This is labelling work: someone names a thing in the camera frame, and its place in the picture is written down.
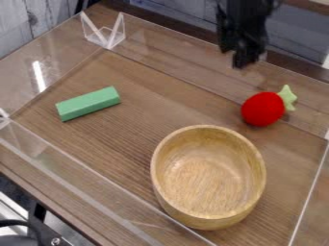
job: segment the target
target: wooden bowl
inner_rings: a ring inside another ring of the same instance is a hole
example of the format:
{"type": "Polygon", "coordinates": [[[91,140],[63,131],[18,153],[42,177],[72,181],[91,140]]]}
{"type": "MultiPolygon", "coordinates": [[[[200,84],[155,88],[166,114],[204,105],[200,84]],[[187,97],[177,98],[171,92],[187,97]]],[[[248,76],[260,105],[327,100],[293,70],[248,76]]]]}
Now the wooden bowl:
{"type": "Polygon", "coordinates": [[[150,174],[162,208],[200,230],[226,228],[246,218],[266,183],[265,163],[249,140],[208,125],[186,127],[162,140],[150,174]]]}

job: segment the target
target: green block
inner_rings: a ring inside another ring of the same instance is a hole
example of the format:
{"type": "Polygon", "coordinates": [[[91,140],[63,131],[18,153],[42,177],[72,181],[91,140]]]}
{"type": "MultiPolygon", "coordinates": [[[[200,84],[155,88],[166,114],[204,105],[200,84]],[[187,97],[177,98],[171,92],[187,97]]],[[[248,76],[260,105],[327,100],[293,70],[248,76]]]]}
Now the green block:
{"type": "Polygon", "coordinates": [[[56,103],[56,109],[62,121],[68,121],[115,104],[119,104],[119,95],[111,86],[56,103]]]}

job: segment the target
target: red strawberry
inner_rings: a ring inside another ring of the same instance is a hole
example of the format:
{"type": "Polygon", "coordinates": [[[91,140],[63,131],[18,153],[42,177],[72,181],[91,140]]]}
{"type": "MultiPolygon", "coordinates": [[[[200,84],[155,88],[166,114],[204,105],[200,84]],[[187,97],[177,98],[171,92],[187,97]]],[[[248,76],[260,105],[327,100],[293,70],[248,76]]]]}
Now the red strawberry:
{"type": "Polygon", "coordinates": [[[242,105],[242,117],[246,123],[265,127],[280,120],[286,111],[294,111],[297,96],[285,85],[280,93],[261,92],[252,96],[242,105]]]}

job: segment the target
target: bowl rim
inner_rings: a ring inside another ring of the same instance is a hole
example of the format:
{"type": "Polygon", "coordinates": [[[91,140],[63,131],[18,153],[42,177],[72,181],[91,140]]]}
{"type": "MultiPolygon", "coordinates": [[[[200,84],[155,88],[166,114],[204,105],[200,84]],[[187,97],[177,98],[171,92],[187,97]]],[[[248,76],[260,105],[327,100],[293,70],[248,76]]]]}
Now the bowl rim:
{"type": "Polygon", "coordinates": [[[155,151],[153,153],[153,156],[151,156],[151,161],[150,161],[150,177],[151,177],[151,182],[153,182],[153,188],[157,190],[157,192],[159,193],[162,199],[166,201],[166,203],[179,212],[185,213],[186,215],[194,217],[194,218],[200,218],[200,219],[208,219],[208,220],[218,220],[218,219],[229,219],[237,215],[240,215],[241,213],[246,212],[248,210],[250,210],[261,196],[262,196],[262,193],[264,193],[264,190],[265,190],[265,186],[266,186],[266,180],[268,180],[268,172],[266,172],[266,166],[265,166],[265,161],[264,161],[264,158],[262,158],[262,155],[258,151],[258,149],[256,148],[256,146],[253,145],[253,143],[248,140],[248,138],[245,136],[242,136],[238,132],[236,132],[234,130],[230,130],[229,128],[225,128],[225,127],[218,127],[216,125],[194,125],[194,126],[189,126],[189,127],[183,127],[178,130],[175,130],[174,132],[171,132],[163,139],[162,141],[159,142],[157,148],[155,148],[155,151]],[[186,212],[185,210],[182,210],[181,208],[178,208],[171,200],[169,199],[169,197],[166,196],[166,193],[163,191],[163,188],[159,184],[159,181],[157,179],[157,175],[155,175],[155,163],[157,163],[157,157],[158,157],[158,154],[159,154],[159,151],[162,150],[162,147],[165,146],[165,144],[171,140],[171,138],[175,136],[175,135],[179,135],[181,133],[186,132],[186,131],[190,131],[190,130],[194,130],[194,129],[214,129],[214,130],[220,130],[222,132],[226,132],[228,134],[232,134],[234,135],[240,140],[242,140],[248,147],[252,149],[252,151],[254,152],[256,154],[256,157],[258,158],[258,163],[260,163],[260,169],[261,169],[261,173],[262,173],[262,181],[261,181],[261,184],[258,186],[258,190],[257,190],[257,194],[256,196],[253,196],[253,199],[248,200],[246,201],[246,204],[226,212],[225,214],[220,214],[220,215],[212,215],[208,216],[205,214],[205,216],[196,216],[194,214],[186,212]]]}

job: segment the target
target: wooden table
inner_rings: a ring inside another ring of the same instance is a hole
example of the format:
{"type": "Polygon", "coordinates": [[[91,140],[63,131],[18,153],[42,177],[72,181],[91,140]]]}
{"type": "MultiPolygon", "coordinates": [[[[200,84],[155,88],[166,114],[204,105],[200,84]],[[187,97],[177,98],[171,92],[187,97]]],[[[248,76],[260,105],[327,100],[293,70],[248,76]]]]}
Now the wooden table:
{"type": "MultiPolygon", "coordinates": [[[[117,12],[102,4],[87,14],[99,26],[115,23],[117,12]]],[[[329,86],[264,61],[233,70],[232,54],[222,55],[210,43],[130,15],[125,20],[127,40],[114,52],[83,39],[82,23],[74,18],[2,61],[2,78],[11,83],[0,85],[7,98],[0,107],[11,113],[12,130],[20,134],[18,139],[8,137],[10,144],[0,142],[0,171],[101,245],[155,245],[133,235],[113,211],[135,216],[131,224],[163,245],[201,245],[189,235],[186,244],[179,226],[169,225],[154,210],[149,213],[149,206],[110,181],[161,210],[149,176],[161,139],[196,124],[228,127],[260,149],[269,182],[260,205],[241,224],[198,233],[225,246],[288,245],[327,146],[329,86]],[[26,69],[31,63],[47,71],[47,86],[59,80],[38,97],[40,81],[26,69]],[[298,110],[273,126],[252,128],[241,119],[240,104],[257,91],[280,90],[284,84],[300,96],[298,110]],[[55,103],[105,86],[115,86],[122,104],[62,123],[55,103]]],[[[325,192],[316,199],[325,204],[325,192]]],[[[323,225],[312,221],[308,226],[311,244],[296,245],[323,245],[323,225]]]]}

